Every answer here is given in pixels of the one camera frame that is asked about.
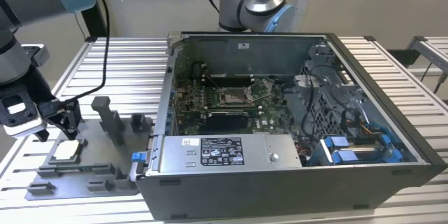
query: black bracket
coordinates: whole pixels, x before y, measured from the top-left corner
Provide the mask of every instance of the black bracket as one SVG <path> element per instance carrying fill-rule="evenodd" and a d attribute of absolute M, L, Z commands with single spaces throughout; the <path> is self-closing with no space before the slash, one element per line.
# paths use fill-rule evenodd
<path fill-rule="evenodd" d="M 92 102 L 92 109 L 100 114 L 101 118 L 101 128 L 108 133 L 109 138 L 113 142 L 113 146 L 120 146 L 124 144 L 122 139 L 122 129 L 124 124 L 120 119 L 117 111 L 110 111 L 109 108 L 110 98 L 109 97 L 94 97 Z"/>
<path fill-rule="evenodd" d="M 77 126 L 82 122 L 78 101 L 74 100 L 66 103 L 60 100 L 52 100 L 50 102 L 41 103 L 37 108 L 45 122 L 54 125 L 69 140 L 74 140 Z"/>

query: workbench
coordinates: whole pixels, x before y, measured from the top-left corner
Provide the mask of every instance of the workbench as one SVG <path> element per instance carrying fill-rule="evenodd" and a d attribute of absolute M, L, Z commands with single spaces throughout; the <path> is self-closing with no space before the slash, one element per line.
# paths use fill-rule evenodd
<path fill-rule="evenodd" d="M 373 80 L 448 162 L 448 107 L 409 74 L 381 45 L 364 37 L 340 37 Z M 96 95 L 110 97 L 110 109 L 122 118 L 144 113 L 156 119 L 168 55 L 165 39 L 112 38 L 105 87 L 80 99 L 84 119 L 98 115 L 90 108 Z M 57 82 L 53 93 L 64 100 L 101 83 L 105 39 L 86 42 Z M 16 141 L 0 163 L 0 221 L 5 223 L 148 223 L 153 220 L 141 195 L 26 201 L 25 187 L 36 176 L 57 138 Z M 206 220 L 196 223 L 441 223 L 448 222 L 448 172 L 422 187 L 402 189 L 377 209 L 293 216 Z"/>

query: power supply label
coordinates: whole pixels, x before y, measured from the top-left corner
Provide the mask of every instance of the power supply label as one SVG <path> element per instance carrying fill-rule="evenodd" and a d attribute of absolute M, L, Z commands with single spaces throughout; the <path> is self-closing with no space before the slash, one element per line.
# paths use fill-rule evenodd
<path fill-rule="evenodd" d="M 201 138 L 201 164 L 244 165 L 241 138 Z"/>

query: gray metal panel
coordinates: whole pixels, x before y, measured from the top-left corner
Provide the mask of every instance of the gray metal panel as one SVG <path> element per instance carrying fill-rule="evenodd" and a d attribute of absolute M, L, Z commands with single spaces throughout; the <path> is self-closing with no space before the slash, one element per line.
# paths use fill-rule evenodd
<path fill-rule="evenodd" d="M 241 138 L 244 165 L 201 165 L 200 139 L 216 137 Z M 161 173 L 186 172 L 197 174 L 210 172 L 253 172 L 262 170 L 294 169 L 301 167 L 290 135 L 241 134 L 193 136 L 193 138 L 197 139 L 198 145 L 188 146 L 181 144 L 184 138 L 192 138 L 192 136 L 166 136 L 164 139 L 160 162 Z M 269 160 L 269 154 L 277 155 L 276 161 Z"/>
<path fill-rule="evenodd" d="M 352 44 L 372 44 L 362 37 L 342 37 L 345 45 Z M 165 59 L 165 40 L 164 39 L 137 39 L 137 38 L 114 38 L 110 42 L 112 46 L 122 47 L 120 50 L 113 49 L 113 54 L 109 59 L 118 59 L 118 62 L 129 62 L 128 59 L 142 59 L 144 63 L 149 59 Z M 160 46 L 153 50 L 138 51 L 134 46 Z M 96 51 L 89 53 L 89 47 L 94 46 Z M 101 60 L 101 49 L 104 47 L 104 39 L 100 39 L 94 44 L 85 44 L 81 48 L 78 55 L 76 56 L 68 71 L 65 72 L 54 91 L 58 96 L 64 96 L 65 84 L 69 87 L 85 87 L 92 86 L 92 81 L 100 82 L 101 72 L 96 70 L 77 71 L 78 65 L 86 64 L 88 59 L 96 59 L 96 62 Z M 380 49 L 372 54 L 354 54 L 354 57 L 362 62 L 364 60 L 380 60 L 389 61 L 393 66 L 398 68 L 398 63 L 390 55 L 381 52 Z M 160 82 L 150 84 L 149 80 L 162 80 L 162 72 L 152 69 L 134 70 L 130 73 L 126 71 L 112 70 L 108 72 L 109 78 L 122 86 L 124 80 L 134 80 L 132 86 L 138 86 L 137 80 L 144 80 L 142 86 L 161 87 Z M 400 107 L 410 105 L 416 106 L 416 102 L 422 102 L 421 105 L 432 105 L 436 107 L 430 113 L 434 115 L 426 115 L 425 111 L 412 111 L 414 114 L 408 116 L 409 121 L 416 125 L 426 127 L 444 127 L 446 126 L 446 120 L 444 120 L 446 109 L 441 106 L 440 100 L 430 96 L 430 91 L 425 90 L 410 77 L 410 74 L 405 70 L 400 70 L 398 73 L 374 73 L 372 77 L 376 81 L 408 81 L 414 85 L 418 90 L 417 95 L 410 96 L 394 96 L 392 101 Z M 110 94 L 110 103 L 122 105 L 128 104 L 132 108 L 137 104 L 152 104 L 157 106 L 160 94 L 140 93 L 140 94 L 122 94 L 120 90 L 116 90 Z M 92 97 L 81 99 L 81 104 L 88 105 Z M 97 115 L 84 116 L 85 118 L 97 118 Z M 56 139 L 58 130 L 49 129 L 50 139 Z M 445 156 L 448 152 L 448 136 L 432 136 L 426 138 L 430 146 Z M 36 169 L 45 159 L 45 154 L 49 152 L 52 142 L 38 143 L 34 137 L 26 139 L 18 139 L 12 151 L 8 153 L 5 160 L 0 164 L 0 170 L 4 170 L 0 179 L 0 187 L 9 188 L 0 191 L 0 220 L 5 222 L 14 222 L 22 218 L 34 218 L 40 222 L 60 222 L 61 217 L 65 221 L 73 223 L 114 223 L 114 222 L 150 222 L 153 217 L 148 211 L 148 207 L 144 203 L 141 195 L 125 196 L 125 197 L 105 197 L 105 198 L 82 198 L 82 199 L 66 199 L 66 200 L 42 200 L 42 201 L 26 201 L 24 200 L 25 189 L 21 186 L 26 186 L 32 181 L 36 173 L 32 170 Z M 237 220 L 213 220 L 205 223 L 314 223 L 318 218 L 318 223 L 349 223 L 349 224 L 372 224 L 372 223 L 445 223 L 448 220 L 448 171 L 436 176 L 430 182 L 421 187 L 410 187 L 397 192 L 394 196 L 386 200 L 376 210 L 358 210 L 358 211 L 341 211 L 326 212 L 318 214 L 305 214 L 293 216 L 274 216 L 260 218 L 245 218 Z"/>

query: white wall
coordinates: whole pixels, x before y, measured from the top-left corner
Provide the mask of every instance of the white wall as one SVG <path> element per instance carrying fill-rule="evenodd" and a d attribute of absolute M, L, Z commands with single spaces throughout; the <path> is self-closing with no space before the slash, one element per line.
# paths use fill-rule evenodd
<path fill-rule="evenodd" d="M 117 36 L 164 37 L 169 31 L 217 29 L 218 16 L 208 0 L 108 0 L 108 4 Z"/>
<path fill-rule="evenodd" d="M 309 0 L 302 31 L 372 35 L 404 48 L 416 35 L 446 36 L 448 0 Z"/>

